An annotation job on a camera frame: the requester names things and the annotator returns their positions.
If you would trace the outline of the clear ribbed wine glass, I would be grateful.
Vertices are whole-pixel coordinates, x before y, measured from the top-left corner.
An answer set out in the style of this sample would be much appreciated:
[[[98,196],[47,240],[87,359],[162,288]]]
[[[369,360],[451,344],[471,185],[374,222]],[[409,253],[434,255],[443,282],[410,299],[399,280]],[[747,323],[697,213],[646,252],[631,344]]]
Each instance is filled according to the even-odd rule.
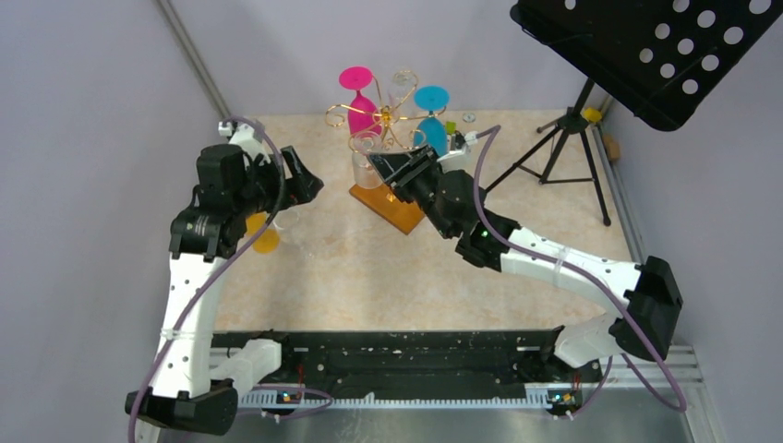
[[[353,152],[353,174],[357,186],[375,189],[382,185],[381,178],[368,158],[370,153],[379,152],[380,146],[381,139],[373,131],[359,132],[350,137],[349,147]]]

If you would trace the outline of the clear smooth wine glass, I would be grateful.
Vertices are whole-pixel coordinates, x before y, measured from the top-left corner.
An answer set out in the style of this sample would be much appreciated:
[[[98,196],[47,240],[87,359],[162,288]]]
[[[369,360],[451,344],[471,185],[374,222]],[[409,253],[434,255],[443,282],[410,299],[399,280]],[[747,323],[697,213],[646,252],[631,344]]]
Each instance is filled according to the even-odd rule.
[[[316,241],[302,210],[290,208],[279,213],[273,221],[280,244],[286,252],[314,258]]]

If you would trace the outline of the yellow wine glass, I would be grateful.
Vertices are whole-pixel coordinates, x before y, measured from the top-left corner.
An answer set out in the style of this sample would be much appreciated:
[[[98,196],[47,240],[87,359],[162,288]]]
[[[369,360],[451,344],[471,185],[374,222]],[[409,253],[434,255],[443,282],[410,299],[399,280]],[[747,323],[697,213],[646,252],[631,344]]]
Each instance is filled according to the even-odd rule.
[[[266,213],[251,215],[246,220],[247,234],[253,237],[267,221]],[[269,254],[275,251],[280,244],[280,236],[273,227],[268,227],[253,243],[252,248],[259,254]]]

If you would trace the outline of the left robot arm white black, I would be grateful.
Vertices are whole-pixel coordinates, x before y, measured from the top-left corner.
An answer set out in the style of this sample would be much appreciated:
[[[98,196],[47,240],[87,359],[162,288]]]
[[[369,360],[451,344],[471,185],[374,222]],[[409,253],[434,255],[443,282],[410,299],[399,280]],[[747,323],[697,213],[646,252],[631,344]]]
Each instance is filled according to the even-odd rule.
[[[294,148],[277,147],[261,122],[232,116],[218,130],[223,143],[200,152],[198,183],[170,226],[157,353],[126,397],[130,442],[153,442],[164,429],[224,435],[263,378],[280,382],[295,372],[294,354],[270,339],[253,339],[211,366],[214,322],[226,271],[283,211],[313,201],[323,183]]]

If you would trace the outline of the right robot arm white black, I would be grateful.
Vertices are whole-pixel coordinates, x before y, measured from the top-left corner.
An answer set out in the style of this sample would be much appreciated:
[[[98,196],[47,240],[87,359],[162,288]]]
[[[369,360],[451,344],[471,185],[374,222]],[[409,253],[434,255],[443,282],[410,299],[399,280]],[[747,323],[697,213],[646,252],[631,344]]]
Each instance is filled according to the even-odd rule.
[[[455,251],[477,268],[547,281],[602,305],[603,315],[558,327],[541,355],[544,373],[565,380],[593,360],[626,353],[649,362],[669,354],[683,301],[669,263],[588,254],[548,240],[517,221],[486,210],[486,192],[463,169],[444,171],[430,147],[371,153],[384,185],[421,209]]]

